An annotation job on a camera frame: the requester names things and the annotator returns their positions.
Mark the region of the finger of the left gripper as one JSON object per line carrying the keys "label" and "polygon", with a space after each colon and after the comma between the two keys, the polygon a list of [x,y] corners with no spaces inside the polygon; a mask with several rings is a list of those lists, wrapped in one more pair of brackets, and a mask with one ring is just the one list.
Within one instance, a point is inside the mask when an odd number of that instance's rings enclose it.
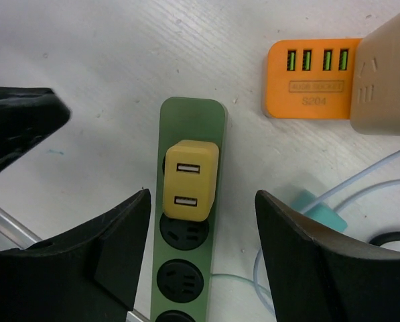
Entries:
{"label": "finger of the left gripper", "polygon": [[0,87],[0,172],[67,124],[70,116],[52,89]]}

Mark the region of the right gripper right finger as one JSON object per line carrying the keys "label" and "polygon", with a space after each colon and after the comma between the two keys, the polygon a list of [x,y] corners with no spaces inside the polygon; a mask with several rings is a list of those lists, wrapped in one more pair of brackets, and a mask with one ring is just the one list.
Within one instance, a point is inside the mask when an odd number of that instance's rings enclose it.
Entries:
{"label": "right gripper right finger", "polygon": [[400,252],[348,237],[267,191],[257,226],[278,321],[400,321]]}

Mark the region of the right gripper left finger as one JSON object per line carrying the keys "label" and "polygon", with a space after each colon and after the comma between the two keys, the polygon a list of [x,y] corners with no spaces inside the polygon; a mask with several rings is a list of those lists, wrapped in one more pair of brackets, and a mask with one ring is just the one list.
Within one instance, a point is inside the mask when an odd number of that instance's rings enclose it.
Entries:
{"label": "right gripper left finger", "polygon": [[0,251],[0,321],[124,321],[151,216],[149,190],[24,250]]}

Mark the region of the teal charger cube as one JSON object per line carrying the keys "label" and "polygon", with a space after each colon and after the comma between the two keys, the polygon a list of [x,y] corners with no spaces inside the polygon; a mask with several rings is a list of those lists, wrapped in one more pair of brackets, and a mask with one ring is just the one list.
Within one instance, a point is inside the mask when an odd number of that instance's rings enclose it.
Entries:
{"label": "teal charger cube", "polygon": [[[302,190],[300,191],[294,200],[289,204],[289,206],[302,213],[302,209],[309,205],[312,201],[316,199],[316,196],[313,195],[310,191]],[[324,203],[320,203],[304,213],[306,217],[321,223],[333,230],[339,231],[340,233],[344,232],[344,230],[348,227],[347,222],[339,216],[336,212],[334,212],[329,206]]]}

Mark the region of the green power strip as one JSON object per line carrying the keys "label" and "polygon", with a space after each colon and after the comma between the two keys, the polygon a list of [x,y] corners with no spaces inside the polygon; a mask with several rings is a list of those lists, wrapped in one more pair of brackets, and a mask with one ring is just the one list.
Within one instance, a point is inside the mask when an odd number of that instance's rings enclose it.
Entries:
{"label": "green power strip", "polygon": [[224,145],[227,111],[210,99],[171,97],[160,109],[151,321],[206,321],[219,202],[204,222],[169,219],[162,208],[164,154],[182,139]]}

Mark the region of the yellow usb charger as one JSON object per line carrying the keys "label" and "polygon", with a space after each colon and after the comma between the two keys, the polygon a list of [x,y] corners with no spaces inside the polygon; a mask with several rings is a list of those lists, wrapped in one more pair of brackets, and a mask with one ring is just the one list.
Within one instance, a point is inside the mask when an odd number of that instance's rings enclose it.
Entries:
{"label": "yellow usb charger", "polygon": [[182,140],[165,154],[163,212],[170,219],[201,222],[215,199],[219,147]]}

